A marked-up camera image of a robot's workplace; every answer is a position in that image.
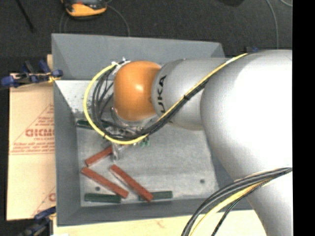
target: blue clamp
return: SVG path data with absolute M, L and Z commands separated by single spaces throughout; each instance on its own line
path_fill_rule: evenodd
M 38 236 L 43 231 L 45 231 L 49 227 L 49 231 L 52 231 L 52 220 L 49 218 L 50 215 L 56 213 L 56 207 L 53 206 L 48 208 L 39 214 L 35 215 L 34 220 L 36 223 L 27 227 L 23 233 L 20 233 L 19 236 Z
M 43 71 L 42 74 L 36 74 L 31 63 L 27 60 L 22 65 L 22 73 L 15 76 L 10 75 L 3 77 L 1 79 L 1 85 L 8 88 L 17 88 L 26 84 L 40 83 L 51 79 L 57 79 L 63 75 L 62 70 L 51 71 L 48 64 L 43 59 L 39 61 L 39 67 Z

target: yellow cable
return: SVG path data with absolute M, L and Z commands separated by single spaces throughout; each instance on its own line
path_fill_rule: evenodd
M 243 195 L 249 193 L 251 190 L 253 190 L 256 186 L 269 181 L 269 179 L 263 180 L 261 182 L 255 183 L 233 195 L 231 195 L 230 197 L 228 197 L 227 199 L 225 199 L 224 201 L 222 201 L 221 203 L 219 203 L 217 206 L 215 206 L 213 209 L 211 209 L 208 213 L 206 213 L 202 219 L 198 222 L 198 224 L 193 228 L 193 230 L 191 231 L 189 236 L 195 236 L 198 235 L 198 230 L 200 230 L 200 228 L 202 227 L 202 225 L 204 223 L 206 223 L 207 220 L 209 220 L 209 218 L 214 214 L 217 213 L 218 211 L 220 211 L 222 208 L 226 207 L 227 205 L 229 205 L 230 203 L 232 203 L 233 201 L 237 200 L 238 198 L 242 197 Z
M 193 86 L 191 89 L 189 89 L 189 91 L 184 95 L 182 96 L 172 107 L 170 107 L 156 122 L 160 121 L 162 118 L 164 118 L 170 111 L 172 111 L 178 104 L 179 102 L 187 95 L 189 94 L 190 92 L 192 92 L 196 87 L 200 86 L 204 81 L 206 81 L 207 79 L 209 79 L 212 75 L 214 75 L 216 72 L 218 72 L 219 70 L 221 70 L 223 67 L 225 67 L 227 64 L 243 57 L 247 55 L 247 53 L 245 54 L 241 54 L 239 56 L 236 56 L 234 58 L 231 58 L 229 59 L 228 61 L 226 61 L 225 63 L 221 64 L 220 66 L 218 66 L 216 69 L 214 69 L 212 72 L 210 72 L 207 76 L 205 76 L 202 80 L 200 80 L 195 86 Z M 134 144 L 134 143 L 137 143 L 139 141 L 141 141 L 142 139 L 144 139 L 145 137 L 147 137 L 149 134 L 146 134 L 146 135 L 143 135 L 143 136 L 140 136 L 136 139 L 133 139 L 133 140 L 130 140 L 130 141 L 120 141 L 120 140 L 117 140 L 117 139 L 114 139 L 112 137 L 109 137 L 107 136 L 102 130 L 100 130 L 95 124 L 94 122 L 92 121 L 90 115 L 89 115 L 89 112 L 88 112 L 88 107 L 87 107 L 87 101 L 88 101 L 88 95 L 89 95 L 89 92 L 91 90 L 91 87 L 93 85 L 93 83 L 101 76 L 103 75 L 105 72 L 107 72 L 108 70 L 110 70 L 111 68 L 113 68 L 115 65 L 117 65 L 117 63 L 114 63 L 104 69 L 102 69 L 100 72 L 98 72 L 94 78 L 90 81 L 86 91 L 85 91 L 85 94 L 84 94 L 84 99 L 83 99 L 83 109 L 84 109 L 84 114 L 85 114 L 85 117 L 87 118 L 89 124 L 92 126 L 92 128 L 97 132 L 99 133 L 101 136 L 105 137 L 107 140 L 113 142 L 113 143 L 117 143 L 117 144 L 122 144 L 122 145 L 130 145 L 130 144 Z
M 219 70 L 221 70 L 222 68 L 224 68 L 227 64 L 243 57 L 247 55 L 247 53 L 241 54 L 239 56 L 233 57 L 231 59 L 229 59 L 228 61 L 224 62 L 223 64 L 221 64 L 220 66 L 218 66 L 217 68 L 215 68 L 213 71 L 211 71 L 210 73 L 208 73 L 205 77 L 203 77 L 196 85 L 194 85 L 192 88 L 190 88 L 188 90 L 187 93 L 185 93 L 185 95 L 183 95 L 172 107 L 170 107 L 157 121 L 161 120 L 164 116 L 166 116 L 170 111 L 172 111 L 172 109 L 174 109 L 179 102 L 184 99 L 187 94 L 191 93 L 195 88 L 197 88 L 198 86 L 200 86 L 203 82 L 205 82 L 206 80 L 208 80 L 212 75 L 214 75 L 216 72 L 218 72 Z
M 141 141 L 143 138 L 145 138 L 146 136 L 148 135 L 144 135 L 144 136 L 140 136 L 136 139 L 133 139 L 131 141 L 119 141 L 119 140 L 116 140 L 116 139 L 113 139 L 109 136 L 107 136 L 102 130 L 100 130 L 95 124 L 94 122 L 92 121 L 90 115 L 89 115 L 89 112 L 88 112 L 88 107 L 87 107 L 87 102 L 88 102 L 88 96 L 89 96 L 89 92 L 91 90 L 91 87 L 92 85 L 94 84 L 94 82 L 101 76 L 103 75 L 104 73 L 106 73 L 108 70 L 112 69 L 115 65 L 117 65 L 117 63 L 113 63 L 112 65 L 102 69 L 100 72 L 98 72 L 94 78 L 90 81 L 87 89 L 85 90 L 85 93 L 84 93 L 84 98 L 83 98 L 83 110 L 84 110 L 84 115 L 86 117 L 86 119 L 88 120 L 89 124 L 92 126 L 92 128 L 98 133 L 100 134 L 101 136 L 105 137 L 107 140 L 113 142 L 113 143 L 117 143 L 117 144 L 122 144 L 122 145 L 130 145 L 130 144 L 133 144 L 133 143 L 136 143 L 136 142 L 139 142 Z

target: gray box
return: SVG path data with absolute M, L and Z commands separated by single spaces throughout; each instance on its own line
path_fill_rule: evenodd
M 89 80 L 112 61 L 224 57 L 219 43 L 81 34 L 52 35 L 54 69 L 64 71 L 54 85 L 58 225 L 136 220 L 192 214 L 231 179 L 211 154 L 203 131 L 166 125 L 150 136 L 149 147 L 128 147 L 114 162 L 107 157 L 91 168 L 127 189 L 108 171 L 116 163 L 149 191 L 173 191 L 173 199 L 139 201 L 130 195 L 121 204 L 84 201 L 87 192 L 108 193 L 80 174 L 84 160 L 109 144 L 93 130 L 76 127 L 83 117 L 83 94 Z

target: kuka logo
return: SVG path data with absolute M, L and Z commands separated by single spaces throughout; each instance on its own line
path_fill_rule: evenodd
M 38 136 L 54 136 L 55 130 L 54 129 L 27 129 L 25 131 L 25 135 L 28 137 L 38 137 Z
M 163 85 L 164 85 L 164 80 L 166 78 L 167 75 L 164 75 L 163 77 L 160 78 L 159 80 L 159 86 L 160 88 L 157 88 L 157 100 L 158 100 L 158 104 L 162 107 L 161 109 L 161 113 L 165 113 L 165 107 L 164 107 L 164 104 L 163 104 L 163 97 L 162 97 L 162 93 L 163 93 Z

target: cable bundle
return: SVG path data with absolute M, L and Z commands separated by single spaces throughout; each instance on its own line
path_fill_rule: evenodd
M 196 212 L 192 215 L 190 220 L 187 222 L 181 236 L 189 236 L 192 227 L 197 219 L 197 217 L 204 213 L 206 210 L 209 210 L 206 215 L 199 221 L 199 223 L 195 226 L 195 228 L 191 232 L 191 236 L 193 236 L 196 230 L 202 226 L 202 224 L 209 218 L 212 214 L 220 211 L 222 208 L 231 204 L 231 206 L 225 211 L 221 220 L 217 224 L 215 230 L 211 234 L 214 236 L 227 214 L 238 204 L 240 200 L 248 196 L 250 193 L 255 191 L 256 189 L 264 186 L 266 183 L 284 176 L 290 172 L 292 172 L 292 168 L 281 168 L 268 172 L 262 172 L 259 174 L 255 174 L 246 178 L 239 179 L 232 184 L 220 189 L 209 198 L 207 198 L 201 206 L 196 210 Z

